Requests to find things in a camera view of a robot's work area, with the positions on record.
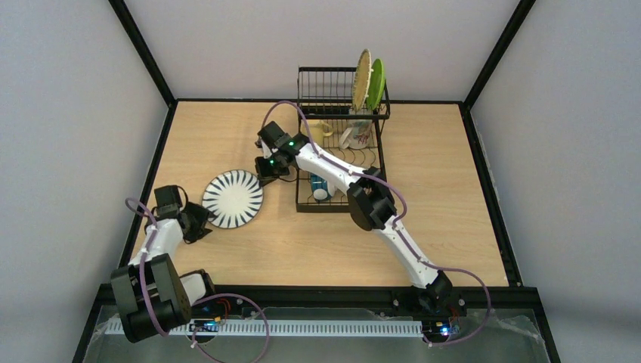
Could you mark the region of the woven bamboo plate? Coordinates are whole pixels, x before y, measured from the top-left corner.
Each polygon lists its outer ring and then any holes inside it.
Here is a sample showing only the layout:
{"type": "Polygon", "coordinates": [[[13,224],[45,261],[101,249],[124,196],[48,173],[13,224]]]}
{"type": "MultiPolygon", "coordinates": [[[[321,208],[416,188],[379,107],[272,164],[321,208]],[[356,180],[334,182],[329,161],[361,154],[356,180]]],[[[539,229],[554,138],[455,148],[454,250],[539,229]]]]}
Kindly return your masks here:
{"type": "Polygon", "coordinates": [[[370,50],[365,48],[358,59],[351,89],[351,109],[361,110],[368,97],[372,72],[372,57],[370,50]]]}

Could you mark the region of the black wire dish rack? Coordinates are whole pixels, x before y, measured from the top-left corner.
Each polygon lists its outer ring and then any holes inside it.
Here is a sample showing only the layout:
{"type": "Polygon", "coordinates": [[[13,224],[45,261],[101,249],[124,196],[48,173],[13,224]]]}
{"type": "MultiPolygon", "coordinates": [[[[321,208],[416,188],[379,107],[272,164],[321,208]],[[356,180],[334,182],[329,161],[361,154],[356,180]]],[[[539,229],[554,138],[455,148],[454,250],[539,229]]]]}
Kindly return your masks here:
{"type": "Polygon", "coordinates": [[[383,71],[373,72],[372,86],[379,103],[353,108],[354,67],[300,67],[297,104],[310,122],[314,140],[328,153],[365,169],[386,172],[382,129],[390,117],[390,103],[383,71]]]}

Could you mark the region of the blue striped white plate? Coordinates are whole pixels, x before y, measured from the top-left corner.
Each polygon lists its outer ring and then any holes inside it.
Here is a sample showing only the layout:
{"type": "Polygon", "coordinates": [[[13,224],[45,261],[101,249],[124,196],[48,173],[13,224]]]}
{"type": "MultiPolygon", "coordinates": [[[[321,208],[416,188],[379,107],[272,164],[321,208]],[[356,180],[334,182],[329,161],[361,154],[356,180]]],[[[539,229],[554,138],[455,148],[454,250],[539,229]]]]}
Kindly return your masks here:
{"type": "Polygon", "coordinates": [[[262,208],[264,191],[259,179],[243,169],[217,175],[205,187],[202,205],[216,228],[234,229],[251,222],[262,208]]]}

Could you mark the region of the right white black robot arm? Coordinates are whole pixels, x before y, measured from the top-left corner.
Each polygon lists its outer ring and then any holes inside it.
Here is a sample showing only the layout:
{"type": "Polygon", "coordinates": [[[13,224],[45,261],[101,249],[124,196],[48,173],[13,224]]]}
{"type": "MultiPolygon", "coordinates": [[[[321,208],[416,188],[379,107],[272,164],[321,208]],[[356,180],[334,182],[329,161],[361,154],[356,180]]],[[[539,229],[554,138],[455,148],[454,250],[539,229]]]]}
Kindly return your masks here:
{"type": "Polygon", "coordinates": [[[392,196],[395,189],[383,179],[380,169],[349,164],[302,133],[287,134],[275,122],[263,126],[258,138],[263,154],[256,158],[255,168],[262,182],[269,183],[291,166],[324,179],[348,198],[352,221],[386,242],[418,289],[423,309],[436,313],[446,306],[452,283],[441,269],[432,265],[407,232],[392,196]]]}

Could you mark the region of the green plastic plate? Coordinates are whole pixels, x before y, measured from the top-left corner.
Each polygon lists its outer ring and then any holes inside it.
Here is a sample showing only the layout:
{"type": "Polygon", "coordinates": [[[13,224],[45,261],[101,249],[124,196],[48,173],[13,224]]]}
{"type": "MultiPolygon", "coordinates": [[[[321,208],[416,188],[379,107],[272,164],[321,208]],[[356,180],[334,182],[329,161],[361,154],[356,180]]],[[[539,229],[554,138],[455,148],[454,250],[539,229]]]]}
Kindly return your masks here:
{"type": "Polygon", "coordinates": [[[366,105],[368,110],[374,111],[379,105],[384,95],[386,86],[386,70],[384,63],[377,58],[370,72],[370,86],[367,91],[366,105]]]}

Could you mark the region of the yellow ceramic mug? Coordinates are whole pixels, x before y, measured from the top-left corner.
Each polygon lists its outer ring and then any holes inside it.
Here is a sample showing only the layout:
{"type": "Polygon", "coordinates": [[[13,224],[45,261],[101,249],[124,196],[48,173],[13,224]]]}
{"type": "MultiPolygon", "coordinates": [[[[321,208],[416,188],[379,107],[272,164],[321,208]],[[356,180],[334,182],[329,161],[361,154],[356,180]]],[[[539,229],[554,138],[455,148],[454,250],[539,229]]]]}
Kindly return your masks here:
{"type": "Polygon", "coordinates": [[[302,126],[302,131],[311,141],[323,147],[324,142],[335,133],[335,127],[324,119],[310,119],[308,126],[302,126]]]}

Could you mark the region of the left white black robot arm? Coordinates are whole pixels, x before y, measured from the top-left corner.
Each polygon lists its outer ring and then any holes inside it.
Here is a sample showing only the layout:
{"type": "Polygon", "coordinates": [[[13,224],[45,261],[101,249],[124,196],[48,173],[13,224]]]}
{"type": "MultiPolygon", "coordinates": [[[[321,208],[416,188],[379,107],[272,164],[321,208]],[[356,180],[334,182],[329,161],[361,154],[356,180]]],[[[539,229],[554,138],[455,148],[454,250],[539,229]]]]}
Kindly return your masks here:
{"type": "Polygon", "coordinates": [[[126,198],[126,206],[147,219],[145,240],[129,263],[110,276],[122,330],[131,343],[165,337],[187,324],[196,301],[214,292],[204,270],[179,275],[172,261],[180,243],[192,244],[211,233],[206,227],[211,212],[190,202],[178,185],[157,188],[154,195],[153,209],[126,198]]]}

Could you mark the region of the black rimmed white bowl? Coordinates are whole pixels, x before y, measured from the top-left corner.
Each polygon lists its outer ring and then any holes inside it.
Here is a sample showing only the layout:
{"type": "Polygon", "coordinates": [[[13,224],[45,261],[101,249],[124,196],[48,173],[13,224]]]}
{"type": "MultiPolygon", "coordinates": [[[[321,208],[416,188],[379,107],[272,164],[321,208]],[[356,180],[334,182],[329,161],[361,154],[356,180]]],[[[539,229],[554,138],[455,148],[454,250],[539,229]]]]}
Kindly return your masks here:
{"type": "Polygon", "coordinates": [[[327,180],[313,173],[310,174],[310,185],[312,197],[317,202],[331,200],[336,192],[336,189],[334,187],[330,187],[327,180]]]}

